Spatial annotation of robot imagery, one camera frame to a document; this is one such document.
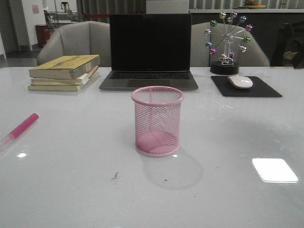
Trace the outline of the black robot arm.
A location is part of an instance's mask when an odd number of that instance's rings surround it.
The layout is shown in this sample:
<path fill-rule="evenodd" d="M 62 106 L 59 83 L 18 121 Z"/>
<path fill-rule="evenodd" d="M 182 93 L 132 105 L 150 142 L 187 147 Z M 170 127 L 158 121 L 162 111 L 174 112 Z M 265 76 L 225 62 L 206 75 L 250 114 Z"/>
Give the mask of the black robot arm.
<path fill-rule="evenodd" d="M 304 22 L 285 24 L 279 29 L 271 58 L 273 67 L 304 67 Z"/>

